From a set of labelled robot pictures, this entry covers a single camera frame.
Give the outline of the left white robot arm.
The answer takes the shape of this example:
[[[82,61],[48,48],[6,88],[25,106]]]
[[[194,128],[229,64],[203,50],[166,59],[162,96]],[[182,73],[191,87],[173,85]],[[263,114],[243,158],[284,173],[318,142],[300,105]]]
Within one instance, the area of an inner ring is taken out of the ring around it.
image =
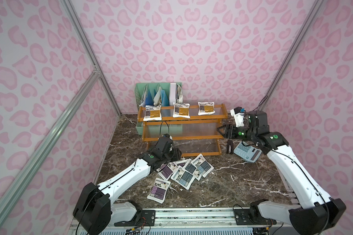
[[[73,217],[89,235],[99,235],[108,225],[152,226],[155,212],[143,210],[133,200],[117,203],[126,190],[170,162],[180,160],[181,151],[169,134],[141,153],[129,167],[98,185],[87,184],[77,201]]]

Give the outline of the yellow coffee bag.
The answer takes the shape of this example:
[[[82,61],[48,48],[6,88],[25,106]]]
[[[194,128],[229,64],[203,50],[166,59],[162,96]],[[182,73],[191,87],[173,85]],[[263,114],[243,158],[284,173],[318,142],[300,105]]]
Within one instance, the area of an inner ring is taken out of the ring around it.
[[[198,115],[212,115],[215,113],[215,103],[214,102],[198,102],[199,111]]]
[[[145,107],[145,115],[143,121],[161,121],[161,108],[162,106],[149,106],[146,105]]]
[[[174,103],[173,117],[190,118],[189,108],[190,108],[189,103],[184,103],[184,104]]]

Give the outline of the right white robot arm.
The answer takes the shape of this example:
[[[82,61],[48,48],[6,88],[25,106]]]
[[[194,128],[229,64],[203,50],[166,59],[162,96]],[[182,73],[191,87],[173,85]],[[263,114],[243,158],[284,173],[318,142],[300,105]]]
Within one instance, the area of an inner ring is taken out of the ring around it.
[[[241,140],[254,145],[238,144],[229,152],[244,161],[254,163],[264,154],[277,167],[297,199],[297,204],[286,205],[262,199],[251,203],[249,218],[252,223],[276,220],[289,224],[300,235],[318,235],[334,227],[346,210],[341,199],[334,199],[309,174],[294,154],[292,147],[279,132],[271,132],[267,114],[237,107],[231,110],[234,124],[226,124],[217,131],[228,141]]]

